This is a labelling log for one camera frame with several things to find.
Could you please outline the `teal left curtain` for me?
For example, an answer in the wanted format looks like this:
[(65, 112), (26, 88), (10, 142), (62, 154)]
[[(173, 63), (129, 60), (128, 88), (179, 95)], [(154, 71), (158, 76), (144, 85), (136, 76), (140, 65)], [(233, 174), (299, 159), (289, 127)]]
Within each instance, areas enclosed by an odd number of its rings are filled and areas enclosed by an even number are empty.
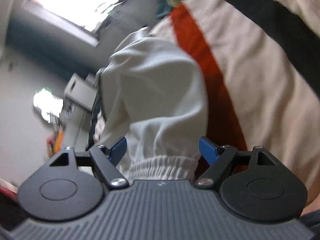
[(65, 78), (86, 77), (107, 63), (91, 44), (30, 14), (11, 16), (6, 43)]

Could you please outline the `white backed chair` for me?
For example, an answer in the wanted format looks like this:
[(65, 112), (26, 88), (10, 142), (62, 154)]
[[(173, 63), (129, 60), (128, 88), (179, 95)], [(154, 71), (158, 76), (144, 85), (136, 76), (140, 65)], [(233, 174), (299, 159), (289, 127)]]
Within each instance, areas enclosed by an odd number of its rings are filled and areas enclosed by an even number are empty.
[(88, 112), (92, 112), (97, 89), (74, 73), (65, 87), (64, 96)]

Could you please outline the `dark framed window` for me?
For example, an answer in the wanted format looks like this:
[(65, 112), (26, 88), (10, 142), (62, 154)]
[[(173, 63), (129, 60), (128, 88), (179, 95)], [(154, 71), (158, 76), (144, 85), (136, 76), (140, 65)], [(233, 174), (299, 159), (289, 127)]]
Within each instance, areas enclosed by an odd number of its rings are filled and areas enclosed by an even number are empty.
[[(96, 47), (99, 43), (94, 11), (101, 0), (26, 0), (22, 8), (51, 25)], [(120, 0), (117, 6), (124, 3)]]

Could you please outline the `white zip-up sweatshirt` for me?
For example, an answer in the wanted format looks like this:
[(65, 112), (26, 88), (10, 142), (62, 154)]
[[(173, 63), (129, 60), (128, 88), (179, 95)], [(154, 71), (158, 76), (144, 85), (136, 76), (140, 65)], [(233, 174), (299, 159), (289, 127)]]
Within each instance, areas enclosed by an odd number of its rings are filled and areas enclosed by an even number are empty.
[(127, 180), (194, 178), (208, 99), (202, 72), (185, 51), (140, 29), (115, 49), (98, 87), (105, 118), (99, 143), (125, 137), (117, 169)]

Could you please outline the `wavy vanity mirror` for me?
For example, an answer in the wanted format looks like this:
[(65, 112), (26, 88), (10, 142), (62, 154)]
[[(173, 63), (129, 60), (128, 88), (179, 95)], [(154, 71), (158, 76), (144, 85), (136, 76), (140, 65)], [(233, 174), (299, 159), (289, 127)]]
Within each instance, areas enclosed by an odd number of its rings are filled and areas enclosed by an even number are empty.
[(33, 97), (33, 107), (49, 124), (56, 123), (63, 109), (63, 99), (55, 96), (46, 87), (37, 91)]

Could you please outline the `striped orange black white bedsheet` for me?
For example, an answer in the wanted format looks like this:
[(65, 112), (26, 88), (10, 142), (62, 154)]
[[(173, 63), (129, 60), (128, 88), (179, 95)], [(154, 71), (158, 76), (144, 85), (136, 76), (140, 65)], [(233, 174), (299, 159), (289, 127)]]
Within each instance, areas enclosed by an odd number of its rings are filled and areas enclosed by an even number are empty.
[(183, 0), (149, 31), (199, 66), (204, 136), (239, 150), (262, 145), (319, 195), (319, 35), (274, 0)]

